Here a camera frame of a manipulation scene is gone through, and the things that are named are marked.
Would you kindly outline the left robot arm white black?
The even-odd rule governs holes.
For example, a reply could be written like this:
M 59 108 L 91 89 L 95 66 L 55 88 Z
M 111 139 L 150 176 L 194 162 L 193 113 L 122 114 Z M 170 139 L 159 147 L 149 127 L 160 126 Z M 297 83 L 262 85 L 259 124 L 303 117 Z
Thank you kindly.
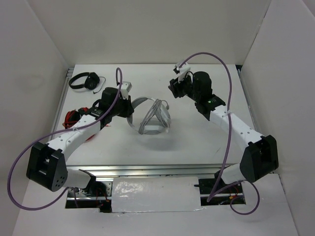
M 113 117 L 131 116 L 134 112 L 129 95 L 131 87 L 130 82 L 123 82 L 120 87 L 106 88 L 102 97 L 70 129 L 45 144 L 35 143 L 31 148 L 26 176 L 52 192 L 62 187 L 75 187 L 85 196 L 93 195 L 97 189 L 96 177 L 84 170 L 68 170 L 66 162 Z

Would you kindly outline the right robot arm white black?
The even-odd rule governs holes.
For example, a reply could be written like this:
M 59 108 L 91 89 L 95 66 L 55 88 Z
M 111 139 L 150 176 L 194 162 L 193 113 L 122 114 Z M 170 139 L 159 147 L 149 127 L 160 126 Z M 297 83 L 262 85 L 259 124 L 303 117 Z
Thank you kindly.
M 208 73 L 198 71 L 182 80 L 172 79 L 168 88 L 175 98 L 192 99 L 198 112 L 226 132 L 228 140 L 234 140 L 243 152 L 240 163 L 215 173 L 211 195 L 226 192 L 238 181 L 254 183 L 279 167 L 276 139 L 260 134 L 230 112 L 226 103 L 213 93 Z

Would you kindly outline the white over-ear headphones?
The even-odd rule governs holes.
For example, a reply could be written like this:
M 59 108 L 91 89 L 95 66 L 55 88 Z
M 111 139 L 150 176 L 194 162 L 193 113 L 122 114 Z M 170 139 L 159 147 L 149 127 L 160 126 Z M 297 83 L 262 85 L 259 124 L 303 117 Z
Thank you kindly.
M 139 127 L 133 124 L 132 115 L 127 118 L 129 126 L 140 135 L 158 135 L 168 132 L 171 126 L 171 115 L 168 111 L 169 105 L 166 100 L 146 96 L 138 97 L 132 102 L 134 110 L 147 100 L 153 101 L 153 104 L 140 122 Z

